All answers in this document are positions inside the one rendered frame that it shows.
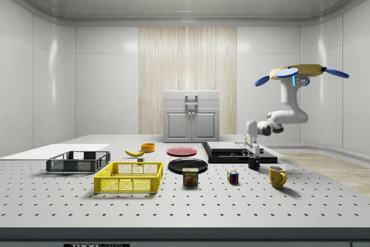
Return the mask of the red plate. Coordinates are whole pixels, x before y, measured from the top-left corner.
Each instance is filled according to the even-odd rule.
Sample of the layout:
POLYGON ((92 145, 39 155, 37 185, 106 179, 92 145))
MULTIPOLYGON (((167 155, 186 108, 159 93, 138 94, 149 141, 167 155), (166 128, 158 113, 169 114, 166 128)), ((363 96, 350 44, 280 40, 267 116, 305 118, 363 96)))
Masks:
POLYGON ((197 150, 190 147, 175 147, 167 150, 167 154, 174 157, 190 157, 196 155, 197 150))

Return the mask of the white board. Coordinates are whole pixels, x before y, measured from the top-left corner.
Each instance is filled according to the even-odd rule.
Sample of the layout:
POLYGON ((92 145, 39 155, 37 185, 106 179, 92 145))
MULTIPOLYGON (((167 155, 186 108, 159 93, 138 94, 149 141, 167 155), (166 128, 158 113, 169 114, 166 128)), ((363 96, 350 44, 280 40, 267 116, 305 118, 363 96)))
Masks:
POLYGON ((1 157, 0 160, 47 160, 68 151, 99 151, 107 146, 109 144, 51 144, 1 157))

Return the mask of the flat-sided can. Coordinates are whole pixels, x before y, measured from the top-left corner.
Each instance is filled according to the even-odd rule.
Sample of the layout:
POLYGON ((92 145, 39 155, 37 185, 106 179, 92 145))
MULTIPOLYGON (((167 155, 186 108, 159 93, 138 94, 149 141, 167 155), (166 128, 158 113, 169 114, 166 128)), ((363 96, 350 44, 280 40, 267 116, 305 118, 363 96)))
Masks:
POLYGON ((198 168, 182 168, 183 173, 183 184, 184 185, 197 185, 198 180, 198 168))

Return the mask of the dark grey basket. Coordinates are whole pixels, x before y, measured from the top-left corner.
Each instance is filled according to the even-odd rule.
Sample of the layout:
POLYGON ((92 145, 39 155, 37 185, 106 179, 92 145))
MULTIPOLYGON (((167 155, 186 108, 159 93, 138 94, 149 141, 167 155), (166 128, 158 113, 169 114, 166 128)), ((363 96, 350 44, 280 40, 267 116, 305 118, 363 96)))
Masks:
POLYGON ((60 173, 95 173, 110 161, 110 152, 68 151, 46 161, 46 171, 60 173))

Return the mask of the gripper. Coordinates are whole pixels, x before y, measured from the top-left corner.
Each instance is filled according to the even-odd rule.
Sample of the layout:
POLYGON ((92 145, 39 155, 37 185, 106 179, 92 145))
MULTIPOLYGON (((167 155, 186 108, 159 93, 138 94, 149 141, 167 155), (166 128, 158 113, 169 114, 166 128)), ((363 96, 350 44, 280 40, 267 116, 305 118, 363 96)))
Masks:
POLYGON ((243 147, 253 155, 253 157, 258 157, 260 155, 260 146, 256 143, 252 137, 246 137, 243 147))

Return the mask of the black mug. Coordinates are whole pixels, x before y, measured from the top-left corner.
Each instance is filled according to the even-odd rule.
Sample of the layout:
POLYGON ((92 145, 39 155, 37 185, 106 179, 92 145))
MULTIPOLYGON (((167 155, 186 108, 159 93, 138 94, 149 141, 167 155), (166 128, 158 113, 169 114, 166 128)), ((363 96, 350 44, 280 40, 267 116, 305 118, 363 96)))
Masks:
POLYGON ((258 170, 260 168, 260 157, 255 156, 253 154, 249 154, 247 156, 247 162, 248 162, 248 167, 253 170, 258 170))

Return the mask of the yellow mug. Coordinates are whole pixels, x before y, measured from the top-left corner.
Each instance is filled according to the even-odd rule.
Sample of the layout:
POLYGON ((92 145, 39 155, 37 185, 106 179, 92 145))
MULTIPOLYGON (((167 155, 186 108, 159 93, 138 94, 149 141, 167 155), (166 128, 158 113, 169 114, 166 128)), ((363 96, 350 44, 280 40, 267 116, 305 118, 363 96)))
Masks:
POLYGON ((287 181, 286 169, 279 166, 269 166, 268 173, 271 185, 281 189, 287 181))

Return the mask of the drone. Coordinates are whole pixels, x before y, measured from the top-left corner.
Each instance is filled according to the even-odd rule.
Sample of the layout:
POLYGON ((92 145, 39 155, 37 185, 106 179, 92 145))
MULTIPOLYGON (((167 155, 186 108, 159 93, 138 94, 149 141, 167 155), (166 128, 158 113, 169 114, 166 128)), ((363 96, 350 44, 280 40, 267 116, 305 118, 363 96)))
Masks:
POLYGON ((270 71, 268 76, 264 76, 261 79, 257 80, 254 85, 258 87, 265 84, 270 79, 278 80, 280 78, 290 78, 295 75, 315 77, 321 75, 323 72, 339 76, 341 78, 349 77, 349 75, 344 72, 337 71, 336 69, 323 67, 320 64, 299 64, 273 69, 270 71))

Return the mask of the white cabinet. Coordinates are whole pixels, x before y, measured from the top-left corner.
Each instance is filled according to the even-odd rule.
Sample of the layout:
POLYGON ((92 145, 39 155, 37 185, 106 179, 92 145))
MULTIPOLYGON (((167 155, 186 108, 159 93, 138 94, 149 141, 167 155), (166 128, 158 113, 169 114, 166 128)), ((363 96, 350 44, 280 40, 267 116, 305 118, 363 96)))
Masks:
POLYGON ((220 136, 218 90, 164 90, 164 142, 213 142, 220 136))

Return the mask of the black stove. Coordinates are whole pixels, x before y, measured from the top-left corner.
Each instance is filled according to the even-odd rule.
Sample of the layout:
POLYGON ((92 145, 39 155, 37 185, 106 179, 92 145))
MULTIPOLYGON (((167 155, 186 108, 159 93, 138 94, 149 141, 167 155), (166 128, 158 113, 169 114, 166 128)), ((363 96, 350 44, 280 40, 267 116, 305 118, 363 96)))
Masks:
POLYGON ((247 163, 248 150, 242 142, 204 142, 208 163, 247 163))

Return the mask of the yellow basket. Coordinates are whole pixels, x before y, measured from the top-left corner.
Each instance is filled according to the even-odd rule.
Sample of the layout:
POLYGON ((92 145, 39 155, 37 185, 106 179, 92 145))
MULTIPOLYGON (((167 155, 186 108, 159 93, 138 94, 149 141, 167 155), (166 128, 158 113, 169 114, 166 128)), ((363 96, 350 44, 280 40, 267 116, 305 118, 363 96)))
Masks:
POLYGON ((156 193, 162 162, 112 162, 94 175, 96 193, 156 193))

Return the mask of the black plate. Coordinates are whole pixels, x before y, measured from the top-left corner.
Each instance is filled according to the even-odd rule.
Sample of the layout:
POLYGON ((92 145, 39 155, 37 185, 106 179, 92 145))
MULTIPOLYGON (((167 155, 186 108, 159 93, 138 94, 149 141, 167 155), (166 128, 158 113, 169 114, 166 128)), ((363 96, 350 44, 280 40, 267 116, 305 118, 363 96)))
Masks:
POLYGON ((168 163, 168 168, 179 174, 182 173, 183 168, 198 168, 199 172, 204 172, 208 168, 208 164, 200 159, 179 158, 168 163))

